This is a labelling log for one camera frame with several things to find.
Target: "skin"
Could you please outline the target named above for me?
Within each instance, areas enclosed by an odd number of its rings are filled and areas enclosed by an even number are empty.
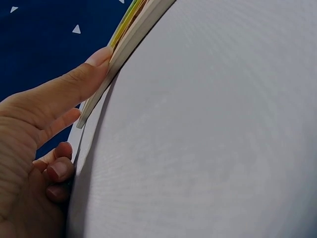
[[[111,54],[102,48],[69,73],[0,103],[0,237],[63,236],[71,145],[62,142],[36,161],[35,154],[79,118],[74,107],[101,85]]]

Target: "navy blue fabric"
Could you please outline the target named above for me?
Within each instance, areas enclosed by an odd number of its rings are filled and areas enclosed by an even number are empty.
[[[131,1],[0,1],[0,100],[70,71],[107,45]],[[13,6],[18,9],[10,13]],[[81,34],[72,33],[76,25]],[[37,158],[69,132],[46,143]]]

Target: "finger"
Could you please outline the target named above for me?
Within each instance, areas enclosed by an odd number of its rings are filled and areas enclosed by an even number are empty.
[[[67,157],[69,160],[71,160],[72,152],[73,151],[70,143],[61,142],[56,148],[52,149],[45,156],[33,161],[33,165],[40,172],[43,172],[47,168],[48,164],[54,162],[59,157]]]
[[[111,54],[112,48],[102,48],[69,73],[7,98],[1,114],[45,129],[94,94],[105,78]]]
[[[67,157],[56,159],[47,168],[47,174],[52,182],[64,182],[71,178],[74,172],[74,165]]]
[[[70,189],[67,184],[55,184],[46,189],[46,195],[52,202],[62,203],[70,196]]]
[[[43,146],[47,141],[52,139],[59,132],[72,125],[80,117],[80,110],[72,108],[60,118],[55,120],[48,128],[40,131],[40,144],[39,148]]]

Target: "triangle pattern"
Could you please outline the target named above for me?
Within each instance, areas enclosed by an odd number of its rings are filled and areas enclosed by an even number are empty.
[[[13,6],[12,8],[11,8],[11,11],[10,11],[10,13],[13,13],[15,10],[17,10],[19,7],[17,7],[17,6]]]
[[[79,25],[76,25],[75,28],[74,28],[74,30],[73,30],[72,32],[73,32],[73,33],[76,33],[76,34],[81,34]]]

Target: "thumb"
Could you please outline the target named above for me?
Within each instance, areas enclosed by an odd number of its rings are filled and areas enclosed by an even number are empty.
[[[0,107],[9,116],[45,129],[62,114],[91,97],[104,80],[112,48],[105,47],[69,73],[34,89],[12,95]]]

